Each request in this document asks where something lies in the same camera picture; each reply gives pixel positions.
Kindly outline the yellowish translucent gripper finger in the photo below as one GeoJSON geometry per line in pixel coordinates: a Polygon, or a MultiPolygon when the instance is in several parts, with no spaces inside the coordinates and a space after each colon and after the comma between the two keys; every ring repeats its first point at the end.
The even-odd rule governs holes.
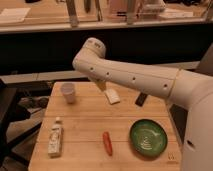
{"type": "Polygon", "coordinates": [[[96,83],[97,87],[101,90],[101,91],[105,91],[106,90],[106,83],[99,81],[96,83]]]}

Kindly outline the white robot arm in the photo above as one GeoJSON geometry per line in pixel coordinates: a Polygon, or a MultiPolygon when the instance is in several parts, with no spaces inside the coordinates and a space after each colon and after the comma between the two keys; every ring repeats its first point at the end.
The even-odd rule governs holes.
{"type": "Polygon", "coordinates": [[[105,54],[105,44],[91,37],[74,57],[72,66],[96,83],[109,81],[186,109],[180,171],[213,171],[213,76],[107,60],[105,54]]]}

